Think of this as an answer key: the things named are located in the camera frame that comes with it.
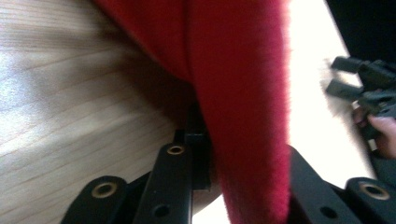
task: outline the hand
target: hand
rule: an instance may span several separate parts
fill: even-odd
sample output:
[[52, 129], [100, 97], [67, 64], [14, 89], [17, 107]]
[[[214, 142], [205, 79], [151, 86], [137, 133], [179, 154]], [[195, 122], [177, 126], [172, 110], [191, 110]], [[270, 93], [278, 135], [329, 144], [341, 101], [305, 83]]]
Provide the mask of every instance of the hand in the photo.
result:
[[396, 120], [369, 115], [369, 122], [382, 134], [375, 139], [381, 156], [387, 159], [396, 159]]

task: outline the wooden table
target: wooden table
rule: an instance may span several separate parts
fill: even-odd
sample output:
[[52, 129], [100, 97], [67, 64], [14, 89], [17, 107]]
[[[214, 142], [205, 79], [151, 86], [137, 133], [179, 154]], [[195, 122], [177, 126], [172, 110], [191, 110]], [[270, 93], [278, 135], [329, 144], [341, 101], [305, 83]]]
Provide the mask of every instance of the wooden table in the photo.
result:
[[[290, 18], [290, 144], [340, 187], [373, 176], [349, 106], [323, 93], [345, 54], [327, 8], [293, 0]], [[0, 0], [0, 222], [58, 223], [96, 177], [146, 173], [193, 101], [90, 1]]]

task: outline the metal grommet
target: metal grommet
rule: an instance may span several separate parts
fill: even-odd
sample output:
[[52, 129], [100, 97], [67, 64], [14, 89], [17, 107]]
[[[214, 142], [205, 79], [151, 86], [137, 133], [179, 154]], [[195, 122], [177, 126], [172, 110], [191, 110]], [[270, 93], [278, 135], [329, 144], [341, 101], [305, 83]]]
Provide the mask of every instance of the metal grommet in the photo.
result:
[[374, 199], [385, 201], [390, 198], [390, 195], [386, 190], [375, 184], [360, 182], [359, 186], [361, 187], [361, 191]]
[[104, 199], [114, 194], [116, 190], [117, 190], [117, 184], [112, 182], [102, 183], [97, 185], [92, 190], [92, 197], [98, 199]]
[[183, 154], [184, 152], [184, 147], [183, 146], [171, 146], [166, 150], [166, 152], [170, 155], [180, 155]]

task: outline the wood grain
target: wood grain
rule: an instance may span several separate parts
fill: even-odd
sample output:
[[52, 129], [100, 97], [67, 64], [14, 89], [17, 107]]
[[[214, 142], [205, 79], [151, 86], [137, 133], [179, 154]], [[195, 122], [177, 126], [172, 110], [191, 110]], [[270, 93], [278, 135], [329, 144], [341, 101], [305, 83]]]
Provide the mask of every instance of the wood grain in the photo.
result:
[[[314, 2], [291, 1], [285, 30], [290, 144], [342, 187], [373, 174], [348, 104], [324, 94], [346, 52]], [[0, 223], [58, 223], [96, 177], [149, 171], [194, 98], [90, 1], [0, 0]]]

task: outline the finger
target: finger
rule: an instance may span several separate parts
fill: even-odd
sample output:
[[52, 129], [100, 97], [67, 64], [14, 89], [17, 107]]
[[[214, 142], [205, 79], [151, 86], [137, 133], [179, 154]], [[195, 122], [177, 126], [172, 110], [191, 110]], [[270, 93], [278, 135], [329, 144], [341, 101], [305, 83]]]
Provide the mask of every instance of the finger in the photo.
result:
[[375, 139], [380, 154], [388, 159], [396, 159], [396, 120], [368, 116], [370, 123], [383, 135]]
[[394, 118], [368, 116], [370, 123], [388, 138], [396, 138], [396, 120]]
[[367, 125], [367, 121], [365, 119], [367, 111], [363, 107], [357, 107], [352, 111], [352, 118], [354, 123], [356, 123], [359, 127], [365, 127]]

